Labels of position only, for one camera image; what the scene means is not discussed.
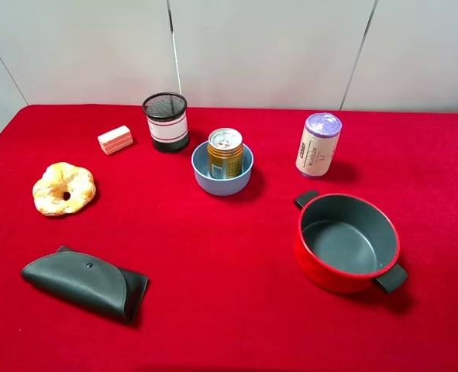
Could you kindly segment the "gold energy drink can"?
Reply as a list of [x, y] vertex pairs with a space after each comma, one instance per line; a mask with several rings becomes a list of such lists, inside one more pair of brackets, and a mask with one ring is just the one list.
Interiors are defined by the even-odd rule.
[[236, 129], [220, 128], [208, 137], [209, 173], [214, 179], [230, 179], [242, 173], [243, 137]]

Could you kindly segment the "light blue bowl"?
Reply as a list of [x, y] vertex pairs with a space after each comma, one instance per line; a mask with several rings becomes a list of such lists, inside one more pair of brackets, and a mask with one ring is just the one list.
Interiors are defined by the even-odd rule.
[[243, 162], [241, 175], [230, 179], [215, 179], [209, 173], [208, 142], [199, 144], [191, 155], [191, 165], [195, 180], [206, 192], [215, 196], [229, 196], [242, 191], [250, 181], [254, 157], [251, 149], [243, 144]]

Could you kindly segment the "black mesh pen holder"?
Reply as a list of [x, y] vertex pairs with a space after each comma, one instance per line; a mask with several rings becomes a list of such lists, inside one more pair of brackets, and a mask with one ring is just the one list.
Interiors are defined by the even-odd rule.
[[189, 143], [187, 100], [174, 92], [161, 92], [142, 104], [153, 147], [162, 153], [176, 153]]

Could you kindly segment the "red tablecloth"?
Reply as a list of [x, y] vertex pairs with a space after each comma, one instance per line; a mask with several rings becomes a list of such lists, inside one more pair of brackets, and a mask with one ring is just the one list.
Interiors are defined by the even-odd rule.
[[[458, 115], [340, 112], [329, 172], [294, 162], [306, 111], [189, 108], [189, 147], [156, 151], [138, 106], [31, 105], [0, 133], [0, 371], [458, 371]], [[127, 126], [107, 155], [97, 137]], [[236, 129], [250, 181], [215, 196], [195, 148]], [[33, 185], [89, 170], [78, 212], [36, 210]], [[301, 193], [368, 200], [394, 223], [406, 283], [352, 297], [317, 288], [294, 255]], [[31, 287], [21, 269], [60, 246], [145, 274], [124, 325]]]

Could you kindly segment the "purple garbage bag roll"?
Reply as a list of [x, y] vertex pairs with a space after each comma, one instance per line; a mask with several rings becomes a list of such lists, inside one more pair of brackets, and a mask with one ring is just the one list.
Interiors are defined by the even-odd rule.
[[323, 112], [311, 114], [301, 135], [295, 166], [304, 177], [321, 177], [332, 163], [342, 122], [335, 115]]

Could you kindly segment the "pink white eraser block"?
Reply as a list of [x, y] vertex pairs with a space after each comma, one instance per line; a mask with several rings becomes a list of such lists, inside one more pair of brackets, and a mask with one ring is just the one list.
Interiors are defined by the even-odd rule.
[[120, 126], [103, 133], [97, 139], [103, 152], [107, 155], [133, 144], [133, 137], [127, 126]]

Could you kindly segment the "black leather glasses pouch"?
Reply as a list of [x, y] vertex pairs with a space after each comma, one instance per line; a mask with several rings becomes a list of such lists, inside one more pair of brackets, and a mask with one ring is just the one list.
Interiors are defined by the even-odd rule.
[[98, 257], [60, 246], [21, 271], [32, 286], [120, 322], [133, 322], [149, 278]]

